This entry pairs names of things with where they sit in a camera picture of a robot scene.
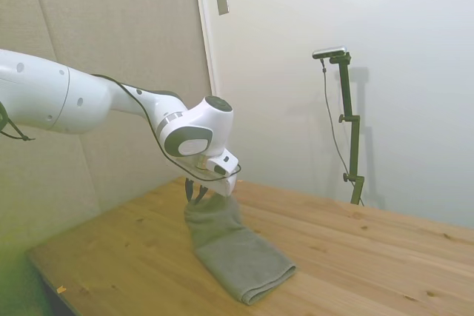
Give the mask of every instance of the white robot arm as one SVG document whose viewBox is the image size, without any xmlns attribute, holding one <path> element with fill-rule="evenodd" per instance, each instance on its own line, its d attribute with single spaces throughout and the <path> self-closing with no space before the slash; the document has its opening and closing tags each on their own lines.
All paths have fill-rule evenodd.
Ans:
<svg viewBox="0 0 474 316">
<path fill-rule="evenodd" d="M 173 92 L 143 90 L 0 50 L 0 131 L 9 121 L 79 134 L 99 126 L 110 110 L 147 119 L 170 165 L 190 180 L 221 195 L 233 191 L 240 166 L 225 148 L 233 121 L 226 101 L 207 96 L 188 110 Z"/>
</svg>

